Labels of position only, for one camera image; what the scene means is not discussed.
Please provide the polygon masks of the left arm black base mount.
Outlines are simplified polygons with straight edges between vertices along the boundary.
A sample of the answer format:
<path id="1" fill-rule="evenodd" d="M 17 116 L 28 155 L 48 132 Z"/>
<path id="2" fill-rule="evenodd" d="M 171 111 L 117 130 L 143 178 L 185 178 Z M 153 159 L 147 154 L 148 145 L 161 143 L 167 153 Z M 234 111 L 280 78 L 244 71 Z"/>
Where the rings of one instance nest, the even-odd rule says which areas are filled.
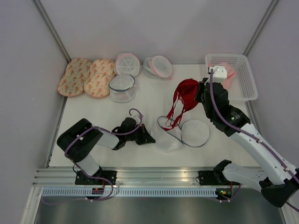
<path id="1" fill-rule="evenodd" d="M 109 180 L 115 185 L 117 179 L 117 172 L 115 170 L 99 170 L 93 177 L 100 177 Z M 107 181 L 102 179 L 94 179 L 87 177 L 82 171 L 78 171 L 76 174 L 75 185 L 109 185 Z"/>

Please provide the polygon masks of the blue-trimmed mesh laundry bag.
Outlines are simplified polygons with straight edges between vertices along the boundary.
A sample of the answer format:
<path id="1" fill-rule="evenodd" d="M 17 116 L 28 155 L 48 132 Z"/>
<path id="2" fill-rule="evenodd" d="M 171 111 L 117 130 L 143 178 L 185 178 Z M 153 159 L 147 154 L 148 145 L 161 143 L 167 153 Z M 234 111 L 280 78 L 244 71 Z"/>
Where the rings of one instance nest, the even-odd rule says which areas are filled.
<path id="1" fill-rule="evenodd" d="M 192 119 L 182 125 L 171 127 L 174 120 L 161 116 L 154 123 L 150 135 L 155 139 L 155 147 L 165 153 L 182 149 L 183 146 L 198 148 L 204 146 L 210 129 L 202 121 Z"/>

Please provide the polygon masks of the red lace bra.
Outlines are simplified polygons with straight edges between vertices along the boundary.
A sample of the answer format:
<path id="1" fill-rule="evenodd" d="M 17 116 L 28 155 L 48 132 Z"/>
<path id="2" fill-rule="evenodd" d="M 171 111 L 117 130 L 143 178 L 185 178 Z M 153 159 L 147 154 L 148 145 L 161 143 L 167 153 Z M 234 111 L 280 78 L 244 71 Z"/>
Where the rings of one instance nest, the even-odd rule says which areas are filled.
<path id="1" fill-rule="evenodd" d="M 196 94 L 199 90 L 199 82 L 194 79 L 185 79 L 178 84 L 174 91 L 172 107 L 169 113 L 166 115 L 167 119 L 173 119 L 174 112 L 178 101 L 183 105 L 181 113 L 170 124 L 170 127 L 163 127 L 165 131 L 169 131 L 178 126 L 182 120 L 184 113 L 192 110 L 198 104 L 195 100 Z"/>

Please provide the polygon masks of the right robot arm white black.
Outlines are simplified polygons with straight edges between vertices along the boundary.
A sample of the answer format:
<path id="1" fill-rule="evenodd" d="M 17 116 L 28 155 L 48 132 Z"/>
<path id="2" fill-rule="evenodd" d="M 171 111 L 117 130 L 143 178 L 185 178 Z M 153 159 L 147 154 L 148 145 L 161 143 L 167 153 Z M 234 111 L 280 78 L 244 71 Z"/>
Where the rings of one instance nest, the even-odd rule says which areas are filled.
<path id="1" fill-rule="evenodd" d="M 199 82 L 195 100 L 202 103 L 213 125 L 238 143 L 262 168 L 254 172 L 224 160 L 214 168 L 218 184 L 237 182 L 261 192 L 273 206 L 281 208 L 299 189 L 299 169 L 283 158 L 257 131 L 240 109 L 230 105 L 228 91 L 208 78 Z"/>

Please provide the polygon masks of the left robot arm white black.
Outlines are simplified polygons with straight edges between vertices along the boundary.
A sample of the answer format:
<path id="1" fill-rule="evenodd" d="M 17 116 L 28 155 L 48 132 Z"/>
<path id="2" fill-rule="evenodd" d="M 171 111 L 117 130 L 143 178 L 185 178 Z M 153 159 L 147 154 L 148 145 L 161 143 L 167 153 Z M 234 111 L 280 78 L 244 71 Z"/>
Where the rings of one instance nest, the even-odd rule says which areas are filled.
<path id="1" fill-rule="evenodd" d="M 79 168 L 76 172 L 76 185 L 105 185 L 109 180 L 115 184 L 116 172 L 104 171 L 94 160 L 90 152 L 93 148 L 103 146 L 117 151 L 128 141 L 137 145 L 155 143 L 139 118 L 126 117 L 120 126 L 112 132 L 97 128 L 90 121 L 83 118 L 62 133 L 57 139 L 57 145 L 64 151 L 64 155 Z"/>

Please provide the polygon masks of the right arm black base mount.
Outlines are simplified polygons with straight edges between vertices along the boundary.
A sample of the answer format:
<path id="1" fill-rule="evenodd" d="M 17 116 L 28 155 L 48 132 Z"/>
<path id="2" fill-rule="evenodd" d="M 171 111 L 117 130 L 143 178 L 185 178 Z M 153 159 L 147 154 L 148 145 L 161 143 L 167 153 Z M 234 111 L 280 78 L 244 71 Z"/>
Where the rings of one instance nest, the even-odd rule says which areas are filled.
<path id="1" fill-rule="evenodd" d="M 229 186 L 231 183 L 220 172 L 214 172 L 212 170 L 201 170 L 198 172 L 199 183 L 203 186 Z"/>

